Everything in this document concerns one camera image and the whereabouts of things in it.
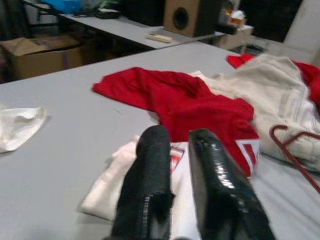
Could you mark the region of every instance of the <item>folded white shirt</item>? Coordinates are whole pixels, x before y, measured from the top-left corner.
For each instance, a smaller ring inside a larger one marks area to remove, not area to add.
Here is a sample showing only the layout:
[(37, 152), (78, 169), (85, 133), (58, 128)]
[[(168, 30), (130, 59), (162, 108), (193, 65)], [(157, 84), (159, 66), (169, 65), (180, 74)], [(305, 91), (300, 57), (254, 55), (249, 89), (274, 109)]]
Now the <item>folded white shirt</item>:
[[(80, 206), (84, 213), (114, 220), (121, 187), (128, 170), (136, 159), (139, 137), (120, 147), (113, 155), (110, 166), (95, 181)], [(171, 209), (170, 239), (200, 240), (197, 228), (196, 207), (193, 196), (187, 142), (171, 144), (171, 187), (175, 195)]]
[(39, 130), (45, 120), (44, 107), (0, 107), (0, 153), (16, 150)]

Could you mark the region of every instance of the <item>white cloth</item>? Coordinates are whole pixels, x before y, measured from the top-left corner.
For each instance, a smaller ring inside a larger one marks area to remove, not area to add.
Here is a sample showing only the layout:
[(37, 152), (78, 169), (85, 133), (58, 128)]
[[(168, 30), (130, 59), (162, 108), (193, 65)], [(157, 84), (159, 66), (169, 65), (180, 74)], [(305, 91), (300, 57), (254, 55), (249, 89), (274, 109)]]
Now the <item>white cloth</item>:
[[(114, 220), (121, 187), (126, 173), (136, 159), (138, 138), (119, 148), (112, 157), (109, 168), (95, 181), (80, 209), (108, 220)], [(188, 143), (172, 143), (172, 147), (183, 149), (179, 163), (171, 174), (172, 192), (175, 195), (171, 209), (170, 239), (188, 238), (200, 240), (197, 228), (196, 208), (193, 197), (189, 165)]]
[(46, 120), (44, 107), (3, 108), (0, 106), (0, 153), (16, 150), (31, 138)]
[(112, 154), (110, 166), (98, 177), (89, 194), (80, 206), (84, 213), (114, 220), (125, 176), (136, 159), (139, 137), (135, 136), (126, 145)]
[[(201, 78), (216, 95), (242, 98), (254, 107), (253, 125), (261, 139), (261, 152), (286, 160), (282, 151), (269, 136), (274, 125), (286, 125), (288, 130), (275, 134), (284, 142), (293, 135), (307, 131), (320, 133), (319, 115), (309, 100), (309, 89), (300, 70), (287, 57), (262, 54), (231, 74), (208, 78), (201, 72), (191, 74)], [(302, 137), (292, 143), (290, 152), (306, 161), (310, 169), (320, 171), (320, 141)]]

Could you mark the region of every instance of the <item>gray table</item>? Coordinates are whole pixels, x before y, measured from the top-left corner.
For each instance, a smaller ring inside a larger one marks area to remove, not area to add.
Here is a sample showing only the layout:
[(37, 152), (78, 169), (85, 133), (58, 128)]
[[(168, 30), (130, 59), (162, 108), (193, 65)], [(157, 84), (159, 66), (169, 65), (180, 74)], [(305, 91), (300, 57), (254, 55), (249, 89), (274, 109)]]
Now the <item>gray table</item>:
[[(0, 240), (100, 240), (111, 223), (78, 212), (108, 157), (154, 125), (150, 113), (91, 91), (131, 67), (230, 73), (230, 52), (194, 42), (0, 85), (10, 108), (47, 107), (43, 129), (0, 155)], [(251, 179), (279, 240), (320, 236), (320, 199), (295, 169), (261, 157)]]
[[(35, 3), (35, 0), (22, 0), (25, 4), (39, 8), (39, 4)], [(187, 44), (191, 42), (209, 40), (218, 36), (225, 35), (222, 32), (213, 32), (210, 35), (199, 37), (187, 37), (181, 34), (170, 32), (164, 29), (163, 26), (147, 26), (135, 21), (128, 20), (126, 17), (120, 17), (119, 19), (99, 19), (97, 17), (74, 17), (71, 14), (55, 14), (48, 8), (44, 8), (44, 11), (49, 11), (51, 14), (65, 20), (72, 21), (73, 23), (80, 24), (86, 28), (93, 29), (95, 31), (102, 32), (117, 39), (122, 39), (135, 43), (146, 49), (162, 49), (181, 44)], [(159, 34), (172, 38), (172, 42), (163, 43), (146, 39), (148, 34)]]

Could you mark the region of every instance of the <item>cardboard box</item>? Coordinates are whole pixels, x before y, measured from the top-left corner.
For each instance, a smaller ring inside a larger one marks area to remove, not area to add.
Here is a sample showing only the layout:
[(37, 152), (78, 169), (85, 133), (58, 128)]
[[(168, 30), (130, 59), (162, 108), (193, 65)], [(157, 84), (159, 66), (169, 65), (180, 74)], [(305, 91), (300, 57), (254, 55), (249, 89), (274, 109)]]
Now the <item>cardboard box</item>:
[(71, 69), (94, 62), (94, 48), (69, 35), (0, 42), (16, 79)]
[(226, 50), (246, 45), (253, 37), (253, 29), (254, 28), (252, 26), (245, 25), (243, 28), (238, 28), (235, 35), (225, 34), (215, 37), (212, 45)]

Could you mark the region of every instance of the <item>speaker cone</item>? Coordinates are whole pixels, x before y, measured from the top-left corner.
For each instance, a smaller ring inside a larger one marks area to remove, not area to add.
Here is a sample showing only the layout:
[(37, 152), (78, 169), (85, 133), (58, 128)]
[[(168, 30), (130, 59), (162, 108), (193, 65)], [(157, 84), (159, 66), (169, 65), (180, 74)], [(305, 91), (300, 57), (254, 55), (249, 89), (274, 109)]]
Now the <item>speaker cone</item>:
[(173, 25), (178, 30), (183, 30), (189, 22), (188, 12), (185, 8), (179, 7), (173, 14)]

